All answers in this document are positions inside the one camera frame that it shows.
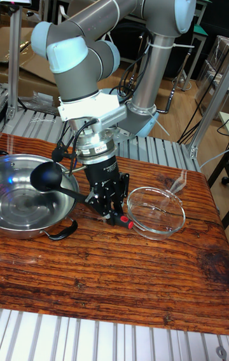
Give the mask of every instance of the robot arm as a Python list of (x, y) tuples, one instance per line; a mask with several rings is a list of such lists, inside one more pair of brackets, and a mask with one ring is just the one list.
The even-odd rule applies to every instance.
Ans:
[[(108, 128), (119, 123), (138, 133), (150, 123), (172, 45), (189, 29), (194, 11), (195, 0), (98, 0), (58, 26), (41, 22), (32, 33), (33, 50), (48, 58), (54, 73), (62, 121), (69, 121), (77, 134), (77, 159), (86, 166), (91, 189), (85, 202), (112, 224), (130, 227), (122, 211), (128, 174), (118, 171)], [(154, 42), (142, 59), (141, 82), (132, 100), (120, 106), (116, 95), (106, 95), (97, 87), (120, 63), (116, 46), (98, 39), (129, 13), (146, 21)]]
[[(48, 55), (62, 103), (77, 102), (96, 93), (99, 95), (97, 82), (112, 74), (120, 61), (115, 46), (109, 42), (95, 41), (129, 13), (144, 19), (146, 27), (154, 35), (154, 43), (150, 58), (145, 55), (142, 59), (139, 75), (145, 70), (144, 75), (127, 105), (127, 118), (123, 120), (122, 116), (121, 123), (124, 129), (137, 134), (155, 111), (153, 106), (172, 45), (176, 37), (189, 29), (195, 2), (98, 0), (60, 25), (48, 22), (38, 24), (32, 34), (32, 48), (43, 57)], [(83, 42), (77, 42), (79, 37), (84, 38), (88, 53)], [(60, 110), (63, 120), (74, 118), (68, 113), (66, 109)]]

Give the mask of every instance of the cardboard box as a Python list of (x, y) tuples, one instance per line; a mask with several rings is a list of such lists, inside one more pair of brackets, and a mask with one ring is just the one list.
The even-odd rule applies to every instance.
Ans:
[[(33, 28), (22, 28), (20, 51), (30, 44)], [(0, 62), (8, 63), (10, 57), (10, 28), (2, 27), (0, 29)]]
[[(20, 70), (18, 80), (18, 96), (34, 104), (38, 111), (58, 114), (59, 91), (49, 63), (43, 57), (35, 54), (30, 45), (32, 28), (22, 28), (20, 44)], [(0, 29), (0, 83), (8, 82), (10, 28)], [(47, 95), (46, 102), (42, 95)]]
[[(37, 12), (32, 11), (28, 8), (22, 9), (22, 28), (34, 28), (38, 22), (39, 22), (39, 16)], [(0, 15), (0, 28), (9, 27), (9, 26), (10, 26), (10, 17), (7, 14), (7, 12), (2, 11)]]

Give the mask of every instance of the stainless steel pot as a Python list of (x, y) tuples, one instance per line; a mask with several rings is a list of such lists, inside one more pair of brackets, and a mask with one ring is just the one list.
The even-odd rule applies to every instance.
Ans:
[[(58, 235), (49, 235), (70, 214), (75, 200), (58, 191), (42, 193), (31, 186), (31, 172), (47, 161), (51, 160), (28, 154), (0, 157), (0, 234), (27, 239), (46, 233), (52, 240), (60, 240), (77, 229), (77, 222), (73, 221)], [(61, 186), (79, 192), (74, 176), (63, 174)]]

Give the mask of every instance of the chair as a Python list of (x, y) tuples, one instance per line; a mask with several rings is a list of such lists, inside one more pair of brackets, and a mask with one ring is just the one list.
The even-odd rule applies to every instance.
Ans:
[(67, 7), (67, 13), (65, 13), (63, 5), (60, 5), (57, 24), (61, 24), (62, 18), (71, 18), (73, 15), (84, 10), (87, 6), (93, 4), (94, 2), (95, 0), (71, 0), (69, 6)]

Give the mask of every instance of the light blue joint cap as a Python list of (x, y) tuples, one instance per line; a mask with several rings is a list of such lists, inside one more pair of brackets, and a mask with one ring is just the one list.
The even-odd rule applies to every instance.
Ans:
[(180, 33), (188, 32), (195, 13), (196, 2), (197, 0), (175, 0), (175, 19)]
[(88, 47), (81, 37), (73, 37), (65, 41), (52, 43), (47, 47), (50, 70), (63, 73), (80, 64), (88, 55)]
[(113, 70), (111, 72), (110, 75), (112, 75), (118, 68), (118, 66), (120, 65), (120, 52), (118, 51), (117, 46), (115, 46), (114, 43), (109, 42), (109, 41), (104, 41), (111, 49), (112, 54), (113, 54), (113, 58), (114, 58), (114, 66), (113, 66)]
[(158, 117), (159, 117), (159, 113), (156, 112), (154, 114), (154, 116), (147, 122), (147, 124), (145, 124), (145, 126), (143, 128), (141, 128), (140, 131), (138, 131), (138, 133), (136, 134), (136, 137), (142, 137), (142, 138), (147, 137), (147, 135), (150, 133), (151, 129), (155, 125)]
[(40, 22), (35, 26), (31, 36), (32, 50), (44, 58), (46, 58), (46, 44), (50, 26), (51, 22)]

